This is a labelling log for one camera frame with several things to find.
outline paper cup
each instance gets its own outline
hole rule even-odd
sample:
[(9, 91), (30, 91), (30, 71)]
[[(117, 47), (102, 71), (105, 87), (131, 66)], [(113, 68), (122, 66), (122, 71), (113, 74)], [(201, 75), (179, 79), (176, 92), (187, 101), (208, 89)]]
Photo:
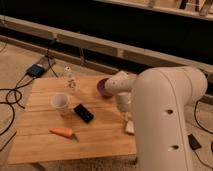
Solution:
[(50, 100), (52, 107), (55, 108), (61, 116), (68, 116), (70, 114), (69, 102), (69, 95), (66, 93), (57, 93), (51, 97)]

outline black panel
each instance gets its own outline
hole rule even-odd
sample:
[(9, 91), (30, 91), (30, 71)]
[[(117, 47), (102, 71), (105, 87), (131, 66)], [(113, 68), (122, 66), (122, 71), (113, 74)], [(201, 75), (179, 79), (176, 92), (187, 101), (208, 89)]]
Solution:
[(15, 18), (213, 64), (211, 21), (92, 0), (4, 1)]

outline table leg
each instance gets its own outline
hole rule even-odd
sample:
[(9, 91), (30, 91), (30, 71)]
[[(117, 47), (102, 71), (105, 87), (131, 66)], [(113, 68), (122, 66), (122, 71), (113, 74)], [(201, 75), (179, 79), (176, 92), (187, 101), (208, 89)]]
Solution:
[(30, 163), (38, 171), (47, 171), (40, 163)]

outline white object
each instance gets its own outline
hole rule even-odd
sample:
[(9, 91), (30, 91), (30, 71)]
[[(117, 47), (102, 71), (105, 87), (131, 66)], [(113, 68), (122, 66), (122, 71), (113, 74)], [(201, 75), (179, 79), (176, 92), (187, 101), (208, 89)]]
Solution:
[(131, 94), (127, 92), (122, 92), (115, 95), (115, 100), (117, 103), (117, 108), (120, 112), (130, 112), (131, 107)]
[(141, 73), (135, 81), (116, 83), (109, 79), (105, 85), (110, 93), (132, 93), (141, 171), (193, 171), (183, 108), (206, 92), (207, 79), (200, 70), (153, 68)]
[(71, 67), (65, 67), (63, 76), (67, 79), (67, 85), (70, 88), (70, 93), (74, 93), (76, 91), (76, 79)]
[(53, 97), (51, 97), (50, 103), (53, 108), (55, 108), (61, 116), (69, 116), (69, 103), (70, 98), (68, 94), (65, 93), (57, 93)]
[(128, 134), (134, 134), (135, 133), (133, 121), (128, 121), (127, 122), (125, 131)]

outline toy carrot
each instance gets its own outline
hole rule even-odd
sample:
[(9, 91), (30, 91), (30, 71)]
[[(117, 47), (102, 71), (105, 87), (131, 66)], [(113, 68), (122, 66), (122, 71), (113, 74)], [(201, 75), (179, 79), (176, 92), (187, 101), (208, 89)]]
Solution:
[(66, 138), (74, 137), (78, 141), (78, 138), (73, 133), (71, 128), (57, 127), (57, 128), (50, 128), (49, 131), (53, 134), (60, 135), (60, 136), (66, 137)]

